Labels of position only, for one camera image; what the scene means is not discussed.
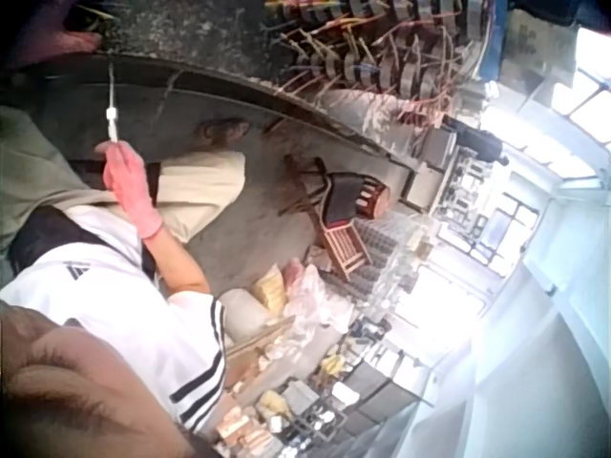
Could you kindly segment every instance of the gloved hand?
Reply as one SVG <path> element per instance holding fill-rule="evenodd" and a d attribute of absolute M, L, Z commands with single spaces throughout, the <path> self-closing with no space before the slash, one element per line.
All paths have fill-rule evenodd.
<path fill-rule="evenodd" d="M 151 201 L 142 157 L 126 141 L 105 141 L 95 151 L 106 155 L 104 184 L 115 194 L 140 238 L 149 239 L 161 228 L 163 220 Z"/>

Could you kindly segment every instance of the window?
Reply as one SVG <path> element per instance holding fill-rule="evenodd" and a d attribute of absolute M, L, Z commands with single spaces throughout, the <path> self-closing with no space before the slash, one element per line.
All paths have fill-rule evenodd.
<path fill-rule="evenodd" d="M 395 314 L 423 332 L 437 349 L 466 339 L 485 306 L 480 298 L 426 266 L 411 294 L 401 292 Z"/>
<path fill-rule="evenodd" d="M 569 156 L 563 160 L 552 162 L 547 166 L 561 178 L 589 178 L 595 177 L 596 172 L 577 156 Z"/>
<path fill-rule="evenodd" d="M 579 29 L 573 87 L 554 86 L 552 108 L 604 143 L 611 140 L 611 36 Z"/>
<path fill-rule="evenodd" d="M 598 141 L 611 140 L 611 93 L 602 91 L 571 114 L 571 120 Z"/>
<path fill-rule="evenodd" d="M 537 211 L 503 194 L 478 240 L 466 240 L 446 227 L 439 231 L 438 237 L 506 277 L 533 234 L 537 219 Z"/>
<path fill-rule="evenodd" d="M 525 148 L 532 138 L 537 136 L 537 131 L 517 116 L 505 113 L 496 107 L 488 107 L 482 114 L 480 128 L 519 150 Z"/>
<path fill-rule="evenodd" d="M 611 36 L 579 29 L 575 56 L 578 67 L 600 78 L 611 78 Z"/>
<path fill-rule="evenodd" d="M 591 96 L 599 88 L 599 84 L 582 72 L 576 72 L 573 78 L 573 88 L 564 86 L 562 83 L 554 85 L 552 95 L 552 108 L 561 115 L 568 115 L 578 105 Z"/>
<path fill-rule="evenodd" d="M 579 109 L 575 112 L 575 115 L 578 115 L 581 110 Z M 609 112 L 611 112 L 611 102 L 609 104 Z M 596 115 L 595 118 L 596 121 L 594 122 L 597 124 L 597 132 L 601 132 L 600 135 L 606 135 L 606 132 L 608 132 L 611 139 L 611 129 L 603 127 L 603 125 L 608 123 L 607 117 Z M 571 154 L 568 148 L 565 148 L 550 136 L 541 134 L 529 127 L 516 116 L 504 113 L 495 107 L 489 107 L 484 112 L 481 128 L 492 132 L 505 143 L 523 151 L 524 154 L 530 156 L 541 165 L 546 166 L 563 179 L 596 176 L 596 172 L 579 157 Z"/>

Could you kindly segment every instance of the wall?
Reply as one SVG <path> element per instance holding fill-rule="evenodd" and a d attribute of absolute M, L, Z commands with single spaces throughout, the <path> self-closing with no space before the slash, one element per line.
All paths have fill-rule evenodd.
<path fill-rule="evenodd" d="M 487 401 L 484 457 L 608 456 L 608 418 L 562 320 L 482 391 Z"/>
<path fill-rule="evenodd" d="M 419 407 L 396 456 L 598 458 L 611 451 L 591 368 L 525 265 L 503 286 L 471 343 L 439 369 L 447 372 L 438 402 L 422 415 Z M 433 439 L 446 435 L 453 449 Z M 413 450 L 419 454 L 403 454 Z"/>

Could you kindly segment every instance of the eye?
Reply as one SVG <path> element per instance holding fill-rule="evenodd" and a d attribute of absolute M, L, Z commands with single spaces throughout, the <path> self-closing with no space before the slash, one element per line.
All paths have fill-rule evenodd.
<path fill-rule="evenodd" d="M 52 367 L 60 367 L 74 372 L 79 371 L 79 366 L 75 361 L 54 351 L 30 354 L 26 360 L 26 365 L 50 365 Z"/>

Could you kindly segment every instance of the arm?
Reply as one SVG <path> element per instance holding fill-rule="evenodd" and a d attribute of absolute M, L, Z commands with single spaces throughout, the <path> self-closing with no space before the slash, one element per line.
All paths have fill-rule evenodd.
<path fill-rule="evenodd" d="M 124 141 L 107 141 L 95 150 L 106 156 L 104 184 L 113 191 L 119 205 L 136 227 L 170 292 L 210 294 L 210 286 L 200 267 L 163 226 L 161 215 L 153 207 L 142 158 Z"/>
<path fill-rule="evenodd" d="M 155 258 L 159 273 L 172 294 L 180 291 L 210 294 L 210 286 L 200 266 L 165 226 L 143 242 Z"/>

